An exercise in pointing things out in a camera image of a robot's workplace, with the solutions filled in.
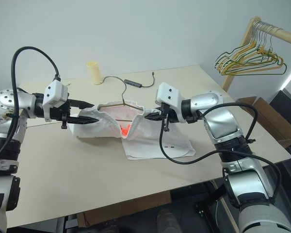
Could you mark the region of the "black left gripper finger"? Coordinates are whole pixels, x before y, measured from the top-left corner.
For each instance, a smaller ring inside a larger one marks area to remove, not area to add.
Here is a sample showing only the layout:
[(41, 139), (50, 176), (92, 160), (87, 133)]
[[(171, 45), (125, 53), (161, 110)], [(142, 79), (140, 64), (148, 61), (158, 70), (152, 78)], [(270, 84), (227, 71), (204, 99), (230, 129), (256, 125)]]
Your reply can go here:
[(69, 124), (91, 124), (91, 123), (96, 123), (99, 120), (96, 118), (92, 118), (92, 117), (88, 117), (88, 116), (78, 116), (78, 117), (74, 117), (74, 116), (68, 116), (67, 117), (67, 123)]
[(85, 102), (85, 101), (81, 101), (81, 100), (69, 99), (68, 102), (69, 102), (71, 107), (75, 107), (75, 108), (79, 108), (79, 109), (85, 109), (85, 108), (94, 107), (93, 104)]

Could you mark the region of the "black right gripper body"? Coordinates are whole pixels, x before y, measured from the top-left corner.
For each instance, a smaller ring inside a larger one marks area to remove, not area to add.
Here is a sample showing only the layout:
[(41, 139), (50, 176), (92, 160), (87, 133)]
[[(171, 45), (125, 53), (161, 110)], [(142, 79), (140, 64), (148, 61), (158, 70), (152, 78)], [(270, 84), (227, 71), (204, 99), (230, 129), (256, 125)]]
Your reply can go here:
[(162, 128), (164, 132), (169, 131), (170, 123), (178, 123), (178, 117), (176, 112), (171, 109), (170, 105), (161, 103), (160, 112), (157, 120), (162, 121)]

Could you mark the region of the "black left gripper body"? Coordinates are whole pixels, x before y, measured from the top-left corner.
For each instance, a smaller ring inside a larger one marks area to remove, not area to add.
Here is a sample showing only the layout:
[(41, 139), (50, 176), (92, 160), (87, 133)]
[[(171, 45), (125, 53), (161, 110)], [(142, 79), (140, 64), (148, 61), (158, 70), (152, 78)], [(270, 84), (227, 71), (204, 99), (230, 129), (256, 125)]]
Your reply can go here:
[(70, 120), (70, 100), (68, 99), (64, 104), (60, 107), (52, 107), (50, 108), (50, 119), (61, 121), (62, 129), (67, 129), (68, 121)]

